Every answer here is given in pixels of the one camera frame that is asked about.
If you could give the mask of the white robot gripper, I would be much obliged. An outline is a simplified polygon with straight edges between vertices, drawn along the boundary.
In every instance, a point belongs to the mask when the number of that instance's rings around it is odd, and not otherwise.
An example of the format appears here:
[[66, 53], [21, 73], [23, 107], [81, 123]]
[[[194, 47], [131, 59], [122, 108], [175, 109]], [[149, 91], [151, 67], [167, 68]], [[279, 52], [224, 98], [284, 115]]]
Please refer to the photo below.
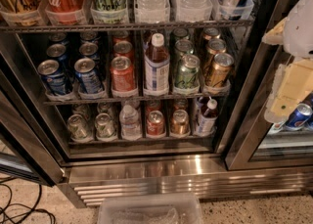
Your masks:
[[[299, 0], [283, 18], [262, 37], [268, 45], [283, 45], [296, 57], [313, 58], [313, 0]], [[313, 91], [313, 61], [301, 59], [279, 65], [264, 118], [271, 123], [287, 120], [297, 105]]]

